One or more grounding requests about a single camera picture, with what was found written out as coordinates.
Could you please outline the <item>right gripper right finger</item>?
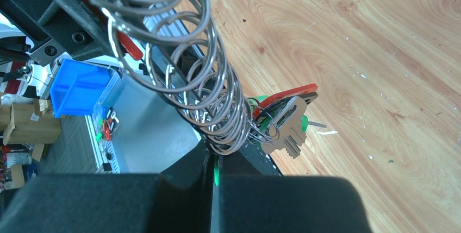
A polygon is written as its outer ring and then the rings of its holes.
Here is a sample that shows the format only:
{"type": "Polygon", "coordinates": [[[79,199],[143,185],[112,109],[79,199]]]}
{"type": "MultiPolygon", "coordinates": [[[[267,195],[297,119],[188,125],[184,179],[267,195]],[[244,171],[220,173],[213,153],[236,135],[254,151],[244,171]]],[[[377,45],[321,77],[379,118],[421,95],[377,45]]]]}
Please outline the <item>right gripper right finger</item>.
{"type": "Polygon", "coordinates": [[[241,154],[219,160],[221,232],[371,232],[346,179],[265,175],[241,154]]]}

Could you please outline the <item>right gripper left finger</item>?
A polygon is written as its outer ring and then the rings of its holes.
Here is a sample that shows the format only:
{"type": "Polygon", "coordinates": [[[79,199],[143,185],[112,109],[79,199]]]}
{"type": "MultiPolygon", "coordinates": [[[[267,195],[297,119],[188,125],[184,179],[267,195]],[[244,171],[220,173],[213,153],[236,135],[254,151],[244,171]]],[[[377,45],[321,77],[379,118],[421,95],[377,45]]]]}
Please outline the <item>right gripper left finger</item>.
{"type": "Polygon", "coordinates": [[[1,232],[205,232],[210,170],[199,144],[159,174],[43,174],[15,193],[1,232]]]}

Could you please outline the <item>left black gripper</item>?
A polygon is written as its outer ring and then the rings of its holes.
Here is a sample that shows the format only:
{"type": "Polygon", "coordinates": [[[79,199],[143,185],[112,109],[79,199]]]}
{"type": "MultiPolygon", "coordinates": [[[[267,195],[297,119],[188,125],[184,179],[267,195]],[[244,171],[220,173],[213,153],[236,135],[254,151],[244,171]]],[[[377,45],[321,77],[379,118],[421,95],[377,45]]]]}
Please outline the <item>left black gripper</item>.
{"type": "Polygon", "coordinates": [[[64,53],[84,61],[113,56],[107,18],[89,0],[1,0],[19,34],[1,34],[1,62],[34,60],[42,66],[64,53]]]}

